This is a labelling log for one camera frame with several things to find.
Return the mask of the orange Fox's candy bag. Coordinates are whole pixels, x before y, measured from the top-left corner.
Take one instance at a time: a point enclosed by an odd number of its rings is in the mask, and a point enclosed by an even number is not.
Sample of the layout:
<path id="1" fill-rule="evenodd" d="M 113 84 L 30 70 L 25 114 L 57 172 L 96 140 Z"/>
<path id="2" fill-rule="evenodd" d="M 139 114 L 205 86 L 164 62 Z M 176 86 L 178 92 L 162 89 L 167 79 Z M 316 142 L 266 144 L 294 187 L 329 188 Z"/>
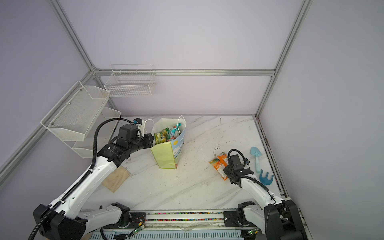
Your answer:
<path id="1" fill-rule="evenodd" d="M 215 158 L 209 161 L 209 163 L 215 168 L 224 181 L 228 179 L 228 176 L 224 173 L 224 169 L 228 166 L 228 156 L 225 152 L 215 155 Z"/>

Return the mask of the green snack bag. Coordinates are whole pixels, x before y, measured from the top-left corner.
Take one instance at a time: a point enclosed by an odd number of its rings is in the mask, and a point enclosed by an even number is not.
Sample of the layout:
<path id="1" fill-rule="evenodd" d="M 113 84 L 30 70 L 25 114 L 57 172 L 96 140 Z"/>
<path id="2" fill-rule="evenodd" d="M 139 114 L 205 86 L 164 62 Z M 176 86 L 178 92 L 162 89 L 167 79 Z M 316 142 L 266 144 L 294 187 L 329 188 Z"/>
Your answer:
<path id="1" fill-rule="evenodd" d="M 169 141 L 170 129 L 165 128 L 162 131 L 155 133 L 155 143 L 156 145 L 162 144 Z"/>

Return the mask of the white paper gift bag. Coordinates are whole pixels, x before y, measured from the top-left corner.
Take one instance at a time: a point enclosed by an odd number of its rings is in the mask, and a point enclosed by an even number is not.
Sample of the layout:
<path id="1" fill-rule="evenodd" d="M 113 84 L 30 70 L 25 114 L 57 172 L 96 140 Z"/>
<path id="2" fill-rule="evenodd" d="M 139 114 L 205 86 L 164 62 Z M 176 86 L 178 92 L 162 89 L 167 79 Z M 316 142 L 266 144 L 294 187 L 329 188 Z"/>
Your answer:
<path id="1" fill-rule="evenodd" d="M 182 124 L 180 127 L 181 134 L 177 139 L 158 145 L 156 145 L 154 140 L 154 146 L 151 148 L 151 152 L 160 169 L 176 169 L 184 144 L 187 122 L 184 116 L 180 115 L 177 119 L 161 118 L 153 123 L 154 125 L 151 130 L 153 136 L 165 128 L 171 130 L 178 123 Z"/>

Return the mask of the teal Fox's candy bag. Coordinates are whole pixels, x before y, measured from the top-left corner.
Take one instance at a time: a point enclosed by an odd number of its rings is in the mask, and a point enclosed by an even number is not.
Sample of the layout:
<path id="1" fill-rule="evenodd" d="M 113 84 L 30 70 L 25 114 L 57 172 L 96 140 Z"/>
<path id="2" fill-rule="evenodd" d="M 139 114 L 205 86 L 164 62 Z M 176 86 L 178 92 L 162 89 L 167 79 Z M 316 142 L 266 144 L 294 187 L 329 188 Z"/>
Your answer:
<path id="1" fill-rule="evenodd" d="M 168 141 L 173 141 L 177 139 L 180 134 L 181 134 L 181 123 L 178 123 L 177 125 L 173 126 L 173 128 L 170 130 L 169 135 L 168 135 Z"/>

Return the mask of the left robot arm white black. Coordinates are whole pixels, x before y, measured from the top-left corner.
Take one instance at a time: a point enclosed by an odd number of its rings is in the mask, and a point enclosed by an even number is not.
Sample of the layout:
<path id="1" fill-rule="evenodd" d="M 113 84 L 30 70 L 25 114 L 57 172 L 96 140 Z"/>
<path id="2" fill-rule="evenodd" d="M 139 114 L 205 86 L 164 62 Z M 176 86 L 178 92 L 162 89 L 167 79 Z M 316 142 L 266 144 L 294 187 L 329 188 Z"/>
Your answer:
<path id="1" fill-rule="evenodd" d="M 102 122 L 93 138 L 93 156 L 90 167 L 63 194 L 49 205 L 39 205 L 33 212 L 36 226 L 29 235 L 33 240 L 37 234 L 49 240 L 80 240 L 86 234 L 108 225 L 125 228 L 130 225 L 132 216 L 129 207 L 120 203 L 90 212 L 81 209 L 98 186 L 113 173 L 132 153 L 153 146 L 154 136 L 144 134 L 144 126 L 139 118 L 125 120 L 119 133 L 101 150 L 97 149 L 101 128 L 115 121 Z"/>

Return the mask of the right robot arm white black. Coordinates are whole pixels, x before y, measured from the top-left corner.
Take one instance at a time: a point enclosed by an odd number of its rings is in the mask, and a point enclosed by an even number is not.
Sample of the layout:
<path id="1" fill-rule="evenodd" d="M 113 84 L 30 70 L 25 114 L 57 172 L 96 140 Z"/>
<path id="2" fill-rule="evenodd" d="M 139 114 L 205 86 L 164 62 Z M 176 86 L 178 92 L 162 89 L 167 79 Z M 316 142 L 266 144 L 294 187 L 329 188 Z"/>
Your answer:
<path id="1" fill-rule="evenodd" d="M 237 218 L 240 226 L 255 225 L 268 240 L 307 240 L 297 205 L 273 194 L 246 168 L 249 162 L 244 155 L 231 149 L 228 165 L 224 168 L 231 184 L 238 185 L 252 196 L 253 201 L 238 205 Z"/>

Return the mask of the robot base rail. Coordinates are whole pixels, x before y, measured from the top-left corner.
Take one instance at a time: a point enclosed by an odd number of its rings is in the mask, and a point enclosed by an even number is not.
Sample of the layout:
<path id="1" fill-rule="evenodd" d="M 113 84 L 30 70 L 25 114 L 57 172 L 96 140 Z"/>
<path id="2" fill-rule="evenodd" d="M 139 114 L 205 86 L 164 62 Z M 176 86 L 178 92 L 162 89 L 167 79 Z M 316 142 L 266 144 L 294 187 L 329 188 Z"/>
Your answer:
<path id="1" fill-rule="evenodd" d="M 254 224 L 242 224 L 235 209 L 131 211 L 126 227 L 107 225 L 93 230 L 84 240 L 308 240 L 287 220 L 284 235 L 268 236 Z"/>

